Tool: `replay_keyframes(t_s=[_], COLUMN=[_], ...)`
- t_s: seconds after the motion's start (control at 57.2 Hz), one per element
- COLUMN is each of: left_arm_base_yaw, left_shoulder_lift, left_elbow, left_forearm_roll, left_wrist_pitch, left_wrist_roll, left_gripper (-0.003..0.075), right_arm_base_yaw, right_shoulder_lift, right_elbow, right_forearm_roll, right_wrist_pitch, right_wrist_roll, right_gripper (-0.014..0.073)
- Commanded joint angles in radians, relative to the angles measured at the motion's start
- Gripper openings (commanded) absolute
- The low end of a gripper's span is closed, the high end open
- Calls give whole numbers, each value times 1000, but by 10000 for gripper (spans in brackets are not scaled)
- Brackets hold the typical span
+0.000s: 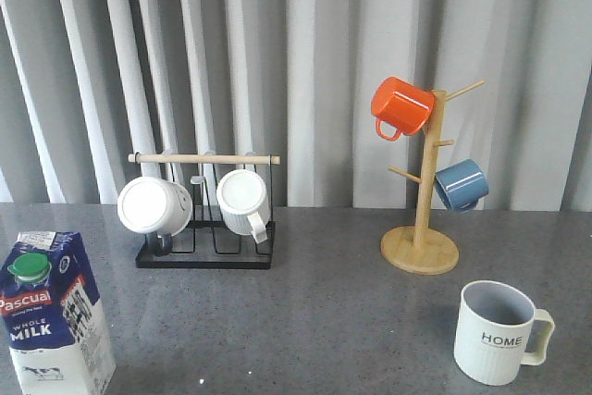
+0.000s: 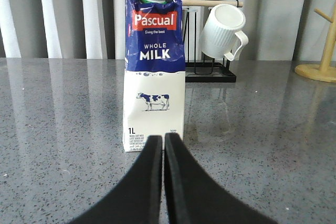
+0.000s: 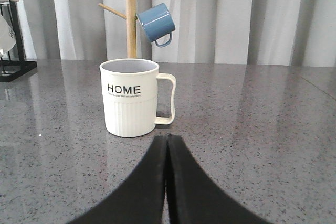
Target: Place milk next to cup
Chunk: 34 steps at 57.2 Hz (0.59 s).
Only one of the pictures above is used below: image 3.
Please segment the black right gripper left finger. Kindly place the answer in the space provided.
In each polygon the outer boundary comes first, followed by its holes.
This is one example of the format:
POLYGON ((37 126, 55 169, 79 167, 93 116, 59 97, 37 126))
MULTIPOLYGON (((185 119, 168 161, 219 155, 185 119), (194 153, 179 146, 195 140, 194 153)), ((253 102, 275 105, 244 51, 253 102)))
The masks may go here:
POLYGON ((167 139, 156 136, 124 182, 71 223, 161 223, 166 158, 167 139))

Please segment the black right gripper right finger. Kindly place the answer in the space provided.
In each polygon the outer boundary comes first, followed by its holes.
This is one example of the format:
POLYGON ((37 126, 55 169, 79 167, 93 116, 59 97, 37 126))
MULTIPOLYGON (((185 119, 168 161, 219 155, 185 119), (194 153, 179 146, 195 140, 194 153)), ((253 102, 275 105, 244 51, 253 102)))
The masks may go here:
POLYGON ((167 145, 170 223, 267 223, 207 176, 181 136, 168 135, 167 145))

